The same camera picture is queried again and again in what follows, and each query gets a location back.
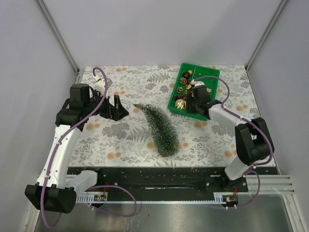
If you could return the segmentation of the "small green christmas tree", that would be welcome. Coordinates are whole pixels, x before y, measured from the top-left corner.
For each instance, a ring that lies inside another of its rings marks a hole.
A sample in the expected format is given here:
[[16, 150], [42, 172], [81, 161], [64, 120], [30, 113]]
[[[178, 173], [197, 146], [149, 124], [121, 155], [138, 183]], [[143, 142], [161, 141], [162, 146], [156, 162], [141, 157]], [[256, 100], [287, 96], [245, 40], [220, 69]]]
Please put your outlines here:
[[171, 157], [179, 151], [178, 133], [167, 113], [158, 106], [147, 103], [133, 104], [144, 114], [151, 138], [162, 157]]

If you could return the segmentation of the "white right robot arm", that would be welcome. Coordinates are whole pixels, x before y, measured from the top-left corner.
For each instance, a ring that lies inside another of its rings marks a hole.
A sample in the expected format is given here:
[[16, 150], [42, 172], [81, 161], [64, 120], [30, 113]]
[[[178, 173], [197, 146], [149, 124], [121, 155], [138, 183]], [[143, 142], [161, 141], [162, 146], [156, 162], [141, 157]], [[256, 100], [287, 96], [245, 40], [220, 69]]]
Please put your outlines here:
[[274, 145], [263, 118], [249, 120], [225, 108], [221, 101], [212, 101], [205, 85], [191, 88], [186, 97], [186, 109], [222, 124], [235, 135], [237, 156], [225, 167], [218, 181], [223, 190], [235, 188], [237, 180], [247, 174], [257, 161], [272, 158]]

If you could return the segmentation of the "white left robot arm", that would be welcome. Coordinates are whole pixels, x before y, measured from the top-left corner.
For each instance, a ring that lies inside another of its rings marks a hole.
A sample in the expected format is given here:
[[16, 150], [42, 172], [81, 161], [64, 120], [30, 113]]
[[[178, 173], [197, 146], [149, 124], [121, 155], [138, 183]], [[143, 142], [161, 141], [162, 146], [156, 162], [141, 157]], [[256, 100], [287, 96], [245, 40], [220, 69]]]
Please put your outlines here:
[[70, 96], [56, 115], [53, 144], [45, 166], [34, 185], [27, 185], [25, 196], [38, 210], [70, 213], [77, 197], [91, 188], [103, 189], [105, 180], [100, 168], [82, 168], [67, 180], [69, 162], [75, 145], [91, 116], [119, 121], [129, 115], [119, 95], [110, 98], [88, 84], [73, 84]]

